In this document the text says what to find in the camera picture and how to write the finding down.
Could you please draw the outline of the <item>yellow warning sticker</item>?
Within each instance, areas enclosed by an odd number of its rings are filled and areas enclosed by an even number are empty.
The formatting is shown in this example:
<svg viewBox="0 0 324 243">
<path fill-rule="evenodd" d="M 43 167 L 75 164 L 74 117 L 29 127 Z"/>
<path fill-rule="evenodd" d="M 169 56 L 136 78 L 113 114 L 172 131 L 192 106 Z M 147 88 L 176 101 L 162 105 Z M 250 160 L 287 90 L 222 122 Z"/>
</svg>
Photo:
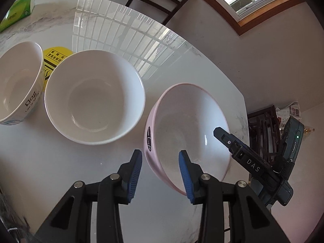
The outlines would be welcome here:
<svg viewBox="0 0 324 243">
<path fill-rule="evenodd" d="M 43 92 L 45 91 L 48 79 L 54 71 L 54 69 L 67 57 L 72 55 L 73 52 L 65 47 L 51 47 L 43 50 L 43 71 L 44 71 L 44 86 Z"/>
</svg>

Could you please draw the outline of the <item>white bowl with blue elephant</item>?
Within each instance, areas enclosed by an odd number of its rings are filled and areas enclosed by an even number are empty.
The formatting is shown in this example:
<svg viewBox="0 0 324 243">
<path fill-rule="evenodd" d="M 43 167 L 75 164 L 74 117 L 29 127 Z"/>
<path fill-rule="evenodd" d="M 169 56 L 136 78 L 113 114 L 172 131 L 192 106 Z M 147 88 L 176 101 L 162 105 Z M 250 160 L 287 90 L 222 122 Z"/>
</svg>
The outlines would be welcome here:
<svg viewBox="0 0 324 243">
<path fill-rule="evenodd" d="M 13 126 L 29 116 L 45 82 L 41 46 L 18 43 L 1 56 L 1 125 Z"/>
</svg>

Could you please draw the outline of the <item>large pink bowl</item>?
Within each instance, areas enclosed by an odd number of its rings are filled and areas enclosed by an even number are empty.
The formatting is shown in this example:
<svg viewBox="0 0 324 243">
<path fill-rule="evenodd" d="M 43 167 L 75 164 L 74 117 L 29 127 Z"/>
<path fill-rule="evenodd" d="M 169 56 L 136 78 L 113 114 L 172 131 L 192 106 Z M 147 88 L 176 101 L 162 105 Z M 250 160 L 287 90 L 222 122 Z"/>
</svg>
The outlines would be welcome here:
<svg viewBox="0 0 324 243">
<path fill-rule="evenodd" d="M 155 175 L 184 195 L 178 154 L 218 180 L 230 164 L 230 152 L 214 137 L 214 129 L 229 130 L 217 101 L 203 88 L 190 83 L 169 87 L 152 107 L 144 131 L 144 154 Z"/>
</svg>

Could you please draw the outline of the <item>dark carved wooden chair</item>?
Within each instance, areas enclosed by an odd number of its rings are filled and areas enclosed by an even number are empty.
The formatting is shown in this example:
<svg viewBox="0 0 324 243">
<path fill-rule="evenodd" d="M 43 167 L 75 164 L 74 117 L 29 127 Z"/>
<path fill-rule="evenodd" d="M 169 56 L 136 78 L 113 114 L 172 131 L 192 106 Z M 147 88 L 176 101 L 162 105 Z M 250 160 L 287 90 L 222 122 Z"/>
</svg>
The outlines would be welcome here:
<svg viewBox="0 0 324 243">
<path fill-rule="evenodd" d="M 248 127 L 251 149 L 273 166 L 281 141 L 275 106 L 248 114 Z"/>
</svg>

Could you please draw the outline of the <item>green tissue pack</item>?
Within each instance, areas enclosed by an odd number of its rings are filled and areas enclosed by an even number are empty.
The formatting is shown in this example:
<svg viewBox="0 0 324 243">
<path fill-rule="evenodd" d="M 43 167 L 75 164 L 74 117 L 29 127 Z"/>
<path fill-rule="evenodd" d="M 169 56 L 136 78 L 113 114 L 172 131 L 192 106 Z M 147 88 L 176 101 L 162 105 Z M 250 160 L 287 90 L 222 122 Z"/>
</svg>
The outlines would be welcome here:
<svg viewBox="0 0 324 243">
<path fill-rule="evenodd" d="M 7 14 L 1 22 L 0 32 L 9 28 L 16 22 L 31 15 L 35 6 L 35 0 L 17 0 L 8 10 Z"/>
</svg>

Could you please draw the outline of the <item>white bowl with pink rabbit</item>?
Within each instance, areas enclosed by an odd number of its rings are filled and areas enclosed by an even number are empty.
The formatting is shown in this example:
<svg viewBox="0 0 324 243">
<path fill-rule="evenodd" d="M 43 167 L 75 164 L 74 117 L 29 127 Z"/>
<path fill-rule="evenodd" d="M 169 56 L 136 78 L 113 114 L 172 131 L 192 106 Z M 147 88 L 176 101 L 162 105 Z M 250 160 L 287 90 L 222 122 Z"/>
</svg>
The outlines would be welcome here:
<svg viewBox="0 0 324 243">
<path fill-rule="evenodd" d="M 126 59 L 105 50 L 67 57 L 50 75 L 45 109 L 55 129 L 71 141 L 104 145 L 125 136 L 146 104 L 141 76 Z"/>
</svg>

